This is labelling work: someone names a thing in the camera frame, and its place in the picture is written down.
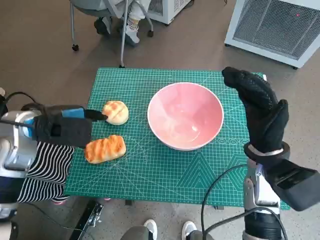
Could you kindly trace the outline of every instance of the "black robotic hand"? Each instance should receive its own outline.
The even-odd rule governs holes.
[[[229,66],[222,75],[224,84],[236,89],[244,104],[250,144],[262,153],[281,149],[288,102],[278,102],[270,84],[258,75]]]

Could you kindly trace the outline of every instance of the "floor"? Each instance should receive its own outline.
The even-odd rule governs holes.
[[[224,39],[235,5],[229,0],[196,0],[169,26],[154,23],[153,38],[147,37],[147,24],[140,28],[140,46],[125,50],[125,62],[132,68],[170,68],[222,70],[233,66],[263,72],[279,98],[289,102],[290,121],[284,140],[291,146],[291,160],[320,171],[320,51],[299,70],[234,47],[225,47]],[[71,50],[69,1],[11,0],[0,8],[0,86],[8,93],[25,91],[43,104],[86,105],[99,67],[119,65],[119,35],[106,39],[96,34],[94,18],[75,14],[75,28],[80,51]],[[13,98],[10,109],[26,103],[23,96]],[[50,201],[39,203],[60,223],[71,226],[79,218],[88,199],[73,197],[64,206]],[[96,240],[120,239],[131,226],[156,220],[159,240],[180,239],[186,220],[200,227],[199,205],[136,202],[124,206],[123,200],[105,204],[102,222],[90,229]],[[228,207],[217,211],[205,209],[205,224],[242,212]],[[304,212],[281,214],[289,239],[320,239],[320,204]],[[15,219],[19,239],[67,239],[70,231],[52,224],[30,206],[21,205]],[[238,220],[212,232],[218,239],[238,240],[244,221]]]

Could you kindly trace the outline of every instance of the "scored bread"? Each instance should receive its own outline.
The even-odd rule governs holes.
[[[107,101],[102,114],[108,116],[106,121],[112,125],[125,124],[129,119],[129,109],[122,101]]]
[[[122,136],[111,135],[109,138],[89,142],[85,146],[84,156],[91,164],[99,164],[122,157],[127,148]]]

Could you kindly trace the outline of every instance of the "pink bowl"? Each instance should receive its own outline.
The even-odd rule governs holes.
[[[211,142],[220,132],[224,110],[209,89],[179,82],[160,89],[147,112],[151,130],[170,148],[191,151]]]

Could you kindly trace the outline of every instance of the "green cutting mat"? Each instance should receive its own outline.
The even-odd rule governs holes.
[[[147,108],[161,88],[193,82],[213,91],[224,109],[221,132],[199,150],[182,152],[162,144],[148,126]],[[89,164],[77,149],[64,189],[65,194],[128,200],[200,204],[212,182],[228,168],[245,164],[248,142],[243,104],[235,90],[224,85],[220,72],[163,69],[100,68],[88,109],[101,111],[108,100],[123,101],[129,121],[122,126],[93,124],[92,138],[121,135],[126,155],[102,164]],[[247,169],[235,169],[214,188],[207,203],[243,206],[243,180]]]

